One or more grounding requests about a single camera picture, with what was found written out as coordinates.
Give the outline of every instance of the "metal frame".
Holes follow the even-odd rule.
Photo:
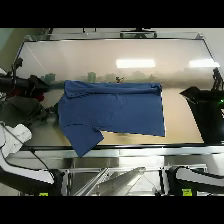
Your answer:
[[[197,32],[157,32],[157,33],[197,33]],[[84,33],[86,36],[94,35],[96,33]],[[49,38],[49,35],[47,35],[46,40],[40,40],[40,41],[63,41],[63,40],[47,40]],[[19,52],[17,54],[17,57],[19,57],[19,54],[21,52],[21,49],[25,42],[39,42],[37,41],[38,38],[35,38],[35,40],[31,40],[32,37],[29,36],[25,37],[24,42],[22,43]],[[121,38],[93,38],[91,40],[99,40],[99,39],[121,39]],[[179,39],[179,40],[203,40],[205,46],[208,49],[208,52],[212,59],[215,59],[214,54],[212,53],[211,48],[209,47],[205,37],[203,34],[198,33],[195,38],[149,38],[149,39]],[[222,77],[223,72],[219,68],[219,72]],[[36,150],[36,154],[41,158],[75,158],[78,157],[75,151],[72,149],[71,146],[46,146],[46,147],[35,147],[32,146]],[[142,156],[142,157],[148,157],[148,156],[167,156],[167,155],[203,155],[203,154],[220,154],[224,153],[224,147],[222,143],[218,143],[216,145],[208,145],[205,143],[200,144],[166,144],[166,145],[98,145],[94,149],[92,149],[90,152],[88,152],[84,157],[130,157],[130,156]],[[26,148],[22,148],[21,151],[17,152],[15,155],[11,155],[13,158],[34,158],[33,155],[29,151],[26,151]]]

